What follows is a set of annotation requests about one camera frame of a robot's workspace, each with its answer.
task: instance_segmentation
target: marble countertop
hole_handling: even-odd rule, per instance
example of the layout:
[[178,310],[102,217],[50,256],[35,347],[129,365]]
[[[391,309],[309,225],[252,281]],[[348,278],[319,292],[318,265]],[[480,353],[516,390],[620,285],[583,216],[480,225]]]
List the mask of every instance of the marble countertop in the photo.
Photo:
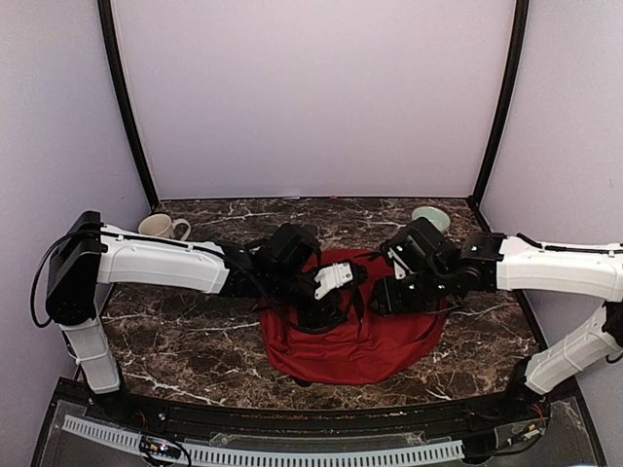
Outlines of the marble countertop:
[[[448,237],[456,242],[479,231],[462,199],[165,201],[157,212],[187,219],[194,241],[246,242],[290,222],[310,230],[323,249],[376,249],[421,205],[450,214]],[[483,395],[502,390],[515,362],[537,351],[512,295],[474,293],[449,316],[439,345],[404,372],[365,386],[301,387],[269,363],[253,305],[119,284],[102,320],[131,392],[239,408],[373,409]]]

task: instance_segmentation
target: white wall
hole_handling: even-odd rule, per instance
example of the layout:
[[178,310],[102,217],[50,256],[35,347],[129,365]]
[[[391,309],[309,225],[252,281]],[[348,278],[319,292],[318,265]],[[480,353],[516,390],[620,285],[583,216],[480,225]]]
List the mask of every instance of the white wall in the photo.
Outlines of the white wall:
[[[483,211],[510,234],[623,241],[623,3],[531,2],[509,119]],[[550,343],[582,323],[592,299],[532,293]],[[623,364],[579,377],[608,465],[623,466]]]
[[58,328],[30,322],[39,259],[86,209],[134,228],[148,206],[96,1],[0,0],[0,11],[0,464],[19,467],[30,465],[56,379],[73,370]]
[[159,196],[470,195],[514,3],[114,1]]

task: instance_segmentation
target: white cable tray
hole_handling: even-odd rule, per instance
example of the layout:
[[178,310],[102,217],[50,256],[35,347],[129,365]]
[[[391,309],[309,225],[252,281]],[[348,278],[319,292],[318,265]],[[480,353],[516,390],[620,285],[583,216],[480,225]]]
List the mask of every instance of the white cable tray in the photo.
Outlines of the white cable tray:
[[[142,455],[138,450],[141,435],[137,432],[73,415],[65,416],[62,429],[113,449]],[[260,452],[180,444],[190,453],[193,466],[197,467],[410,467],[464,458],[461,441],[401,449],[328,453]],[[186,465],[187,460],[182,454],[176,463]]]

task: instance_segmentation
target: red cloth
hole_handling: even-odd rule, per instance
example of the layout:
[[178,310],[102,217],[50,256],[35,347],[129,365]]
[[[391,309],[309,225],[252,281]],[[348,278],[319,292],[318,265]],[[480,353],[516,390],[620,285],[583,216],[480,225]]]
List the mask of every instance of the red cloth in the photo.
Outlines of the red cloth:
[[[381,258],[369,262],[356,258],[363,250],[323,252],[322,264],[351,260],[368,270],[369,279],[359,287],[367,304],[374,283],[393,271]],[[309,268],[315,266],[315,259]],[[343,292],[346,304],[350,290]],[[296,310],[287,309],[290,320],[297,322]],[[311,336],[284,324],[271,310],[260,315],[264,344],[269,361],[278,370],[308,382],[330,384],[369,384],[382,381],[413,365],[439,342],[443,316],[420,313],[380,317],[365,309],[361,324],[354,308],[348,323],[330,333]]]

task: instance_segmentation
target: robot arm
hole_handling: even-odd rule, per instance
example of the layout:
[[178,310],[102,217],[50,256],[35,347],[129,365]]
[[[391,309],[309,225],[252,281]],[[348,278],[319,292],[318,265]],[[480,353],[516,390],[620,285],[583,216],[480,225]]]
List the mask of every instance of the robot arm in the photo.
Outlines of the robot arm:
[[384,314],[422,308],[449,295],[464,297],[471,290],[538,289],[605,300],[577,330],[518,364],[509,390],[528,399],[623,350],[621,244],[539,243],[521,234],[477,233],[457,248],[420,218],[382,252],[394,266],[394,277],[376,284]]
[[102,225],[84,213],[50,260],[46,311],[60,326],[95,394],[118,391],[117,364],[93,304],[95,285],[136,282],[195,289],[225,297],[275,297],[294,305],[299,327],[330,326],[338,289],[364,271],[338,263],[304,272],[318,244],[303,229],[285,224],[251,245],[186,242]]

